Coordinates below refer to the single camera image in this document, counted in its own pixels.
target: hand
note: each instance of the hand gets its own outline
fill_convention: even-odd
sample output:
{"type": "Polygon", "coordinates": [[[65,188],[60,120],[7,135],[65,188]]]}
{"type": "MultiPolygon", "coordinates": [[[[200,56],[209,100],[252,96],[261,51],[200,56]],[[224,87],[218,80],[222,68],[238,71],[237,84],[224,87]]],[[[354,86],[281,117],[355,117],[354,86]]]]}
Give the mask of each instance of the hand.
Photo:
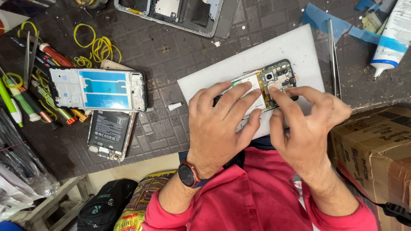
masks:
{"type": "Polygon", "coordinates": [[[247,110],[258,99],[260,89],[240,83],[223,94],[215,107],[213,99],[231,86],[230,81],[199,90],[189,101],[190,150],[187,161],[196,167],[200,179],[212,177],[217,170],[247,147],[260,127],[261,110],[251,112],[248,123],[236,133],[247,110]]]}
{"type": "Polygon", "coordinates": [[[272,145],[294,170],[307,182],[318,179],[330,170],[327,157],[327,134],[335,125],[347,119],[352,109],[329,93],[311,87],[288,88],[287,94],[302,95],[313,103],[311,115],[304,116],[300,106],[276,88],[269,93],[281,107],[272,113],[270,136],[272,145]],[[284,114],[290,125],[285,134],[284,114]]]}

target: black strap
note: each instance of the black strap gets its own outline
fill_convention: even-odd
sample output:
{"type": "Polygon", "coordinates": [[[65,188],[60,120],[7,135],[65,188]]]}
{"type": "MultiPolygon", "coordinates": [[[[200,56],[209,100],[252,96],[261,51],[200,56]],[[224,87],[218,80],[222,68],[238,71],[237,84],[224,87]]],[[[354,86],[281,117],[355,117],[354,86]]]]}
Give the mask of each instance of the black strap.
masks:
{"type": "Polygon", "coordinates": [[[395,217],[399,223],[405,226],[411,227],[411,213],[407,212],[404,207],[390,203],[390,202],[387,202],[385,204],[378,204],[378,203],[371,201],[360,190],[358,190],[358,188],[346,176],[344,176],[344,174],[342,174],[338,168],[337,168],[337,173],[345,180],[345,182],[349,183],[352,187],[354,187],[362,197],[366,198],[374,205],[381,207],[385,215],[389,217],[395,217]]]}

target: cardboard box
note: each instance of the cardboard box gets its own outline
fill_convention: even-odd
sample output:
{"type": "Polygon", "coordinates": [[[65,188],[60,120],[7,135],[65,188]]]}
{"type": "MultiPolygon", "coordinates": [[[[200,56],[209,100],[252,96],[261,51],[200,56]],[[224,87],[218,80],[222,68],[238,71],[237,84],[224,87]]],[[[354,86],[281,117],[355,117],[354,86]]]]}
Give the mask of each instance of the cardboard box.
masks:
{"type": "MultiPolygon", "coordinates": [[[[391,202],[410,212],[411,110],[388,108],[344,123],[331,130],[331,139],[337,167],[362,193],[373,202],[391,202]]],[[[362,199],[380,230],[411,231],[362,199]]]]}

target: watch face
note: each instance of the watch face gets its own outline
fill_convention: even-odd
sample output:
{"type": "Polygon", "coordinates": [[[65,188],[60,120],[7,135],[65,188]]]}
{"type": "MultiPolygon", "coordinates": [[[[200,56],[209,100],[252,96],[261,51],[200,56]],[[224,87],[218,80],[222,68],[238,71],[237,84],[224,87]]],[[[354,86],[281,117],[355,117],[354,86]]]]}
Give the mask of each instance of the watch face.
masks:
{"type": "Polygon", "coordinates": [[[188,165],[181,164],[178,168],[178,175],[185,186],[191,187],[194,185],[194,173],[188,165]]]}

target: workbench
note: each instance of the workbench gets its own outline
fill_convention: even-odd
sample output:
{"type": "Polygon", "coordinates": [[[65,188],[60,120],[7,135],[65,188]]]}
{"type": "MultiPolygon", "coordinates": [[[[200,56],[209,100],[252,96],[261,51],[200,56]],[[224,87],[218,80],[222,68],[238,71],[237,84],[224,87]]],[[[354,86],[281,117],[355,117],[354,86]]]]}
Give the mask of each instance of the workbench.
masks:
{"type": "MultiPolygon", "coordinates": [[[[177,80],[297,28],[303,14],[301,9],[308,2],[240,0],[230,38],[224,40],[201,37],[120,12],[111,0],[109,6],[94,18],[64,0],[57,1],[30,19],[44,42],[72,60],[80,55],[88,58],[91,49],[79,47],[73,39],[73,32],[80,23],[92,26],[97,38],[106,36],[120,49],[121,64],[146,74],[148,110],[138,114],[131,147],[121,163],[87,153],[90,122],[64,125],[51,132],[48,125],[40,121],[29,122],[28,116],[24,115],[21,130],[57,180],[187,150],[188,108],[177,80]],[[167,53],[163,53],[163,45],[169,48],[167,53]],[[168,111],[167,106],[176,102],[183,102],[183,106],[168,111]]],[[[361,27],[359,16],[365,14],[354,10],[358,0],[313,0],[311,3],[361,27]]],[[[15,28],[0,37],[0,63],[6,72],[23,76],[23,54],[6,41],[9,39],[7,36],[16,35],[17,30],[15,28]]],[[[77,32],[77,39],[83,45],[90,43],[92,36],[87,27],[81,27],[77,32]]],[[[326,35],[313,30],[313,36],[317,45],[324,42],[326,35]]],[[[342,99],[355,113],[411,99],[411,52],[406,53],[397,68],[384,72],[374,82],[374,68],[369,62],[375,48],[376,45],[348,34],[344,34],[337,43],[342,99]]],[[[319,64],[325,89],[332,92],[330,65],[321,60],[319,64]]]]}

